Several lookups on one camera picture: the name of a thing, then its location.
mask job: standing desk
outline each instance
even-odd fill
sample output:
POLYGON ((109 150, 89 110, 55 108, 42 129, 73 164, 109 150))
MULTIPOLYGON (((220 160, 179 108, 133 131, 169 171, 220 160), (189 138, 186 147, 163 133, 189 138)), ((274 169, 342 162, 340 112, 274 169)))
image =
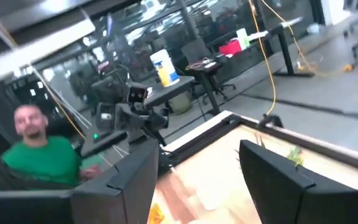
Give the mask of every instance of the standing desk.
MULTIPOLYGON (((164 149, 177 151, 232 115, 236 114, 223 111, 164 149)), ((162 224, 260 223, 238 161, 236 151, 241 139, 258 143, 257 137, 260 137, 267 149, 285 157, 296 146, 292 142, 297 141, 302 146, 308 146, 301 148, 303 166, 358 189, 358 152, 283 128, 267 127, 255 135, 257 131, 248 124, 257 121, 239 117, 247 125, 235 126, 159 179, 153 203, 157 203, 163 212, 162 224), (318 153, 318 149, 323 149, 321 152, 324 155, 318 153)))

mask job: office chair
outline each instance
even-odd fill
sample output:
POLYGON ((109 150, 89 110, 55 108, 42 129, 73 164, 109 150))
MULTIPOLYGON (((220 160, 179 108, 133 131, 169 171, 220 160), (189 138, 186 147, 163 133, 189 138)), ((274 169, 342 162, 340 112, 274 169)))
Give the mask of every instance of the office chair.
MULTIPOLYGON (((189 64, 199 62, 200 60, 204 58, 214 59, 214 55, 209 51, 209 49, 206 47, 204 41, 202 39, 196 39, 185 46, 181 48, 181 51, 187 58, 187 61, 189 64)), ((236 86, 233 84, 218 84, 215 80, 215 75, 217 74, 217 71, 214 72, 212 75, 207 75, 207 79, 210 82, 213 91, 215 94, 221 94, 223 98, 226 100, 227 96, 223 93, 222 90, 224 90, 226 87, 231 87, 234 90, 236 89, 236 86)), ((205 99, 207 99, 207 95, 203 97, 203 103, 205 103, 205 99)))

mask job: cable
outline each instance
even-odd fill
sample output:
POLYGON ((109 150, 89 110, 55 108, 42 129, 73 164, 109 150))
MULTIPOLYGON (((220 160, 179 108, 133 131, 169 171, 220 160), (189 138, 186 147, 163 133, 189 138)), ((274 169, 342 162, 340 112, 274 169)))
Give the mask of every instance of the cable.
MULTIPOLYGON (((0 21, 0 38, 12 49, 12 50, 17 50, 18 48, 18 44, 17 42, 13 39, 13 37, 10 35, 10 33, 7 31, 7 29, 2 25, 1 21, 0 21)), ((27 63, 28 66, 33 67, 31 62, 27 63)), ((70 122, 70 124, 74 127, 74 129, 77 131, 77 133, 84 139, 86 140, 85 136, 81 133, 81 131, 76 127, 76 125, 74 124, 74 122, 71 120, 71 118, 67 115, 65 109, 63 108, 63 106, 60 104, 57 96, 54 94, 54 92, 50 89, 48 83, 45 81, 45 79, 43 78, 43 76, 36 70, 34 69, 34 73, 35 75, 40 79, 40 81, 42 82, 42 84, 44 84, 46 90, 50 93, 50 95, 52 96, 52 99, 56 102, 56 104, 58 105, 58 107, 62 110, 63 114, 66 116, 67 120, 70 122)), ((110 166, 112 166, 112 164, 103 156, 103 155, 99 155, 107 164, 109 164, 110 166)))
MULTIPOLYGON (((248 0, 248 1, 249 1, 250 6, 251 6, 252 18, 254 20, 256 32, 259 33, 259 26, 258 26, 258 22, 257 22, 257 19, 256 19, 256 8, 254 6, 254 3, 252 3, 252 0, 248 0)), ((258 41, 259 41, 259 45, 260 45, 260 50, 262 51, 262 54, 264 55, 268 75, 269 75, 269 78, 270 78, 270 82, 272 83, 272 89, 273 89, 273 103, 272 103, 270 109, 266 112, 266 115, 269 115, 273 111, 274 106, 276 104, 276 95, 277 95, 276 94, 276 87, 275 87, 275 84, 274 84, 273 73, 272 73, 272 71, 270 69, 269 60, 267 59, 265 49, 264 49, 264 45, 262 43, 262 38, 258 37, 258 41)))
MULTIPOLYGON (((270 7, 265 0, 260 0, 262 1, 262 3, 272 12, 274 13, 282 22, 284 23, 287 23, 287 21, 282 17, 280 16, 274 9, 272 9, 272 7, 270 7)), ((354 66, 353 65, 345 65, 344 68, 342 69, 341 72, 335 72, 335 73, 322 73, 322 72, 319 72, 317 71, 316 68, 314 68, 313 66, 310 65, 310 63, 306 60, 306 57, 305 55, 303 54, 303 51, 301 50, 299 44, 298 44, 298 41, 296 41, 296 38, 295 38, 295 33, 292 29, 292 26, 291 25, 288 25, 288 29, 290 30, 291 32, 291 35, 292 35, 292 39, 294 41, 294 44, 296 46, 296 48, 298 49, 298 52, 299 52, 299 56, 302 58, 302 61, 305 63, 306 65, 306 70, 309 70, 310 72, 313 72, 315 73, 316 75, 320 75, 320 76, 324 76, 324 77, 327 77, 327 76, 332 76, 333 74, 338 74, 338 73, 342 73, 342 72, 350 72, 351 70, 353 70, 354 66)), ((305 67, 298 67, 300 70, 305 70, 305 67)))

